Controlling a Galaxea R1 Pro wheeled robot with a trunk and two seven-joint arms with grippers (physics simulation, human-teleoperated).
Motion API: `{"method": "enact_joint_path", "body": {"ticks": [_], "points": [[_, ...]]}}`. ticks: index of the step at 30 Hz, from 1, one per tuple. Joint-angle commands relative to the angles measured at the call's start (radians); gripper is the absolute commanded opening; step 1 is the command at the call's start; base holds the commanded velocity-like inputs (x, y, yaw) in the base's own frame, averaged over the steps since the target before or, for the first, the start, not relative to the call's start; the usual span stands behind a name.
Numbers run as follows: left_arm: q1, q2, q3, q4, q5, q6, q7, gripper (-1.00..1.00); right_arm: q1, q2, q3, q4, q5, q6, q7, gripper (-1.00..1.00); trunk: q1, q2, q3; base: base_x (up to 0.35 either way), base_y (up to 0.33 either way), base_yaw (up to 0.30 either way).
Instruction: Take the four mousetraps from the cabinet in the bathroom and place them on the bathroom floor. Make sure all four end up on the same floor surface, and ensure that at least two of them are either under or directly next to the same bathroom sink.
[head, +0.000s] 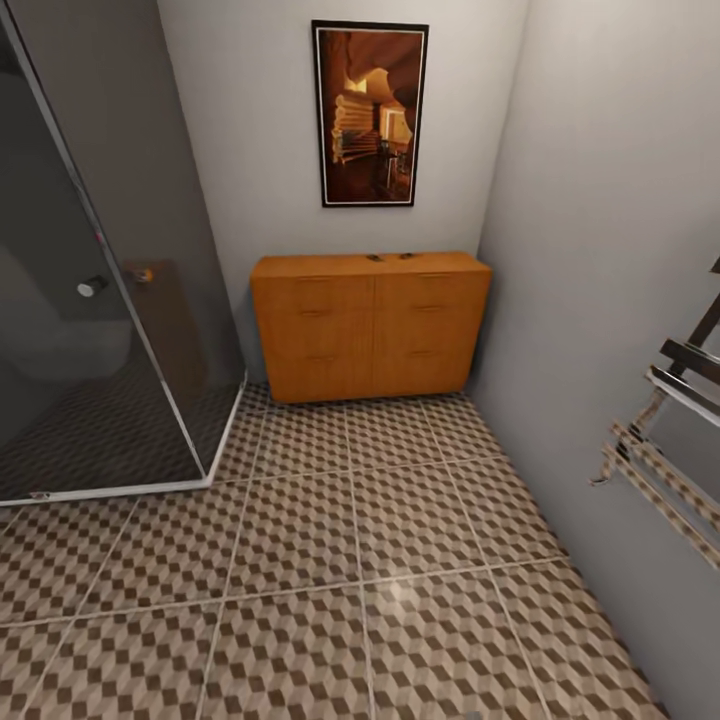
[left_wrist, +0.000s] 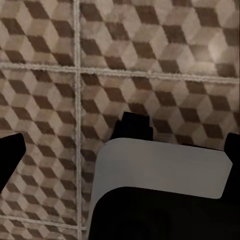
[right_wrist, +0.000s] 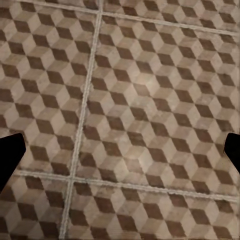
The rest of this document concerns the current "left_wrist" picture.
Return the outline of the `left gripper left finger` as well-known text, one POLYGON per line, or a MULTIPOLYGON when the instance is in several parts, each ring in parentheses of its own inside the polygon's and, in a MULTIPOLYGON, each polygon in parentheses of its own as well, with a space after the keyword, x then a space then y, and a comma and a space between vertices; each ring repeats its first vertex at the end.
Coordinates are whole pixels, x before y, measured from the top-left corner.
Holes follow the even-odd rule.
POLYGON ((22 133, 0 138, 0 193, 26 153, 22 133))

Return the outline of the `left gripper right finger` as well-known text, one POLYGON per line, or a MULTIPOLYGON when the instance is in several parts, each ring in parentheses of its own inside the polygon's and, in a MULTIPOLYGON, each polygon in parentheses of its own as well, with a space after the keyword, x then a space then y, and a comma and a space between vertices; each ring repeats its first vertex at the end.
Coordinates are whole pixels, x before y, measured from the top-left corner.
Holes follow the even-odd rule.
POLYGON ((240 135, 230 132, 227 135, 224 151, 240 173, 240 135))

